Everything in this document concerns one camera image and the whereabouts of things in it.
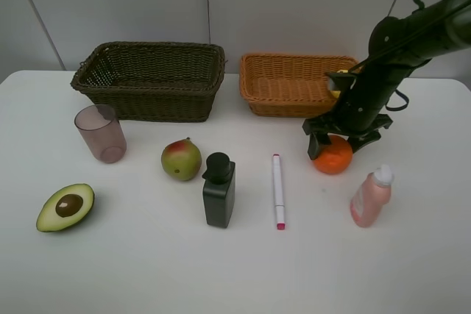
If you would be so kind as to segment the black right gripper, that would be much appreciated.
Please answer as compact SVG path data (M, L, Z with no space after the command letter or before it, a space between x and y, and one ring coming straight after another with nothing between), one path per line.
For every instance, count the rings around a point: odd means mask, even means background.
M381 139L379 129L388 129L392 119L380 111L393 94L393 84L374 82L362 74L349 90L340 93L328 112L304 121L302 129L309 135L308 156L319 157L324 147L331 144L328 133L348 136L353 154Z

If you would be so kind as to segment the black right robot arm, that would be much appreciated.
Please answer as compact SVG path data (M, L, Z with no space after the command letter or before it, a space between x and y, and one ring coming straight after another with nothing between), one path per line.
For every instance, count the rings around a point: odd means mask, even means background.
M332 135L347 138L353 151L380 140L392 120L381 110L400 83L434 57L470 47L470 0L441 0L399 19L386 17L374 28L369 56L346 73L327 77L340 91L327 113L304 121L308 156L315 160Z

